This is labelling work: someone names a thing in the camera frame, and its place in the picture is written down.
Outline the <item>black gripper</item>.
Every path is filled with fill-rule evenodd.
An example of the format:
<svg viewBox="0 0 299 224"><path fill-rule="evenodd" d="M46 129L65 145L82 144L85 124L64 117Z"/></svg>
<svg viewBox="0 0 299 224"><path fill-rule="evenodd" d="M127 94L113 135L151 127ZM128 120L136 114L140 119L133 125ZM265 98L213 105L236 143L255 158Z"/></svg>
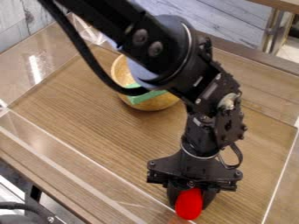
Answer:
<svg viewBox="0 0 299 224"><path fill-rule="evenodd" d="M231 145L229 148L237 156L237 164L233 165L225 164L219 153L211 157L196 157L184 146L171 156L148 161L147 182L167 186L171 208L175 208L183 189L197 187L203 190L201 209L209 206L219 191L236 191L237 182L243 179L243 173L239 170L243 154L236 145Z"/></svg>

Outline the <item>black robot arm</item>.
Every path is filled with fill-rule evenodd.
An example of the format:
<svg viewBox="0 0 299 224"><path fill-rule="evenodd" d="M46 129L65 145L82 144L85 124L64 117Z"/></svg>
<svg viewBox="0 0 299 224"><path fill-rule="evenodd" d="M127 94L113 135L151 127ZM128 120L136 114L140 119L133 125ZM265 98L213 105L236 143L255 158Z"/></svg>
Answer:
<svg viewBox="0 0 299 224"><path fill-rule="evenodd" d="M120 94L137 96L164 90L184 103L187 123L179 151L147 164L147 180L167 189L176 207L188 191L193 202L208 207L223 191L233 192L243 173L220 155L235 150L248 129L241 91L232 74L213 59L212 43L199 37L179 16L153 15L135 0L38 0L101 81ZM137 83L117 85L84 43L62 12L70 11L116 43L127 56Z"/></svg>

